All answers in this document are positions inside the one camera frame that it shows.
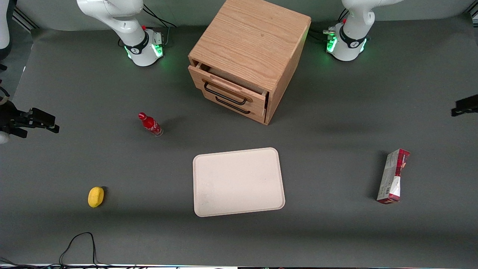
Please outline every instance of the black handle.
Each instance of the black handle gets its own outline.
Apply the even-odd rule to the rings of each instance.
[[[231,98],[229,98],[229,97],[227,97],[227,96],[225,96],[225,95],[223,95],[223,94],[220,94],[220,93],[215,92],[215,91],[213,91],[213,90],[211,90],[211,89],[208,89],[208,88],[207,88],[208,85],[209,85],[209,82],[206,81],[206,82],[204,83],[204,89],[205,89],[207,92],[210,92],[210,93],[212,93],[212,94],[214,94],[214,95],[217,95],[217,96],[219,96],[219,97],[221,97],[221,98],[224,98],[224,99],[228,100],[229,102],[234,103],[234,104],[236,104],[236,105],[240,105],[240,106],[241,106],[241,105],[243,105],[243,104],[246,103],[246,99],[245,99],[245,98],[244,98],[244,100],[243,100],[242,102],[238,102],[238,101],[236,101],[236,100],[234,100],[234,99],[231,99]]]
[[[229,104],[229,103],[226,103],[226,102],[222,101],[221,99],[219,99],[219,98],[217,98],[217,97],[216,97],[216,101],[220,102],[221,104],[225,104],[226,106],[228,106],[228,107],[230,107],[230,108],[233,108],[233,109],[235,109],[235,110],[237,110],[237,111],[239,111],[239,112],[242,112],[242,113],[244,113],[244,114],[249,114],[249,113],[250,113],[250,111],[242,110],[242,109],[240,109],[239,107],[235,107],[235,106],[233,106],[233,105],[231,105],[231,104]]]

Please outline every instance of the red box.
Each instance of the red box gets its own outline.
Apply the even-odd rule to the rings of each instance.
[[[400,173],[405,167],[409,155],[410,152],[401,148],[388,154],[377,196],[378,202],[388,204],[400,201]]]

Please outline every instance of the wood grain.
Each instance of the wood grain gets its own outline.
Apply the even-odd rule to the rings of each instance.
[[[189,58],[274,92],[310,21],[263,0],[227,0]]]
[[[296,49],[294,50],[294,54],[291,56],[291,60],[287,65],[287,68],[284,71],[279,83],[277,84],[276,91],[274,91],[271,96],[269,97],[269,104],[267,106],[266,112],[266,119],[265,124],[268,125],[271,122],[272,116],[279,105],[279,102],[282,99],[282,96],[285,93],[285,89],[289,85],[289,82],[294,75],[295,70],[297,69],[297,65],[299,64],[300,56],[302,54],[302,49],[304,48],[305,38],[307,37],[307,32],[309,31],[309,26],[307,25],[304,35],[302,36],[300,42],[297,44]]]
[[[213,74],[210,74],[204,70],[201,70],[197,67],[189,66],[188,67],[189,73],[191,74],[191,77],[193,78],[194,85],[196,88],[200,89],[204,95],[204,97],[208,98],[211,101],[214,101],[215,103],[218,103],[224,107],[227,107],[233,111],[236,111],[218,101],[216,101],[215,97],[216,95],[207,92],[204,89],[204,84],[205,82],[209,82],[210,84],[207,86],[209,89],[218,92],[222,95],[225,95],[237,102],[241,102],[244,99],[246,99],[245,104],[243,105],[235,105],[231,102],[228,102],[225,99],[220,99],[222,101],[225,101],[227,103],[230,103],[231,105],[238,107],[242,110],[250,111],[249,115],[245,115],[249,118],[252,118],[256,121],[259,121],[260,123],[264,123],[264,115],[265,115],[265,101],[266,101],[266,96],[261,95],[258,93],[255,93],[251,90],[248,90],[244,87],[241,87],[239,85],[234,84],[233,82],[227,81],[225,79],[219,78]]]

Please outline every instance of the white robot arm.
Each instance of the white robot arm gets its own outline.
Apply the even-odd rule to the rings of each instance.
[[[144,30],[132,17],[143,9],[142,0],[76,0],[81,11],[113,29],[125,44],[128,57],[138,66],[149,66],[163,56],[163,37],[153,30]]]
[[[324,33],[330,35],[327,52],[341,61],[351,61],[363,51],[366,36],[375,22],[372,9],[393,5],[403,0],[342,0],[349,11],[347,20],[329,27]]]

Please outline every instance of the red bottle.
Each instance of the red bottle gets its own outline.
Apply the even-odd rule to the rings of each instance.
[[[144,128],[148,129],[154,136],[160,136],[163,134],[163,129],[152,118],[144,114],[143,112],[138,114],[138,118],[143,122]]]

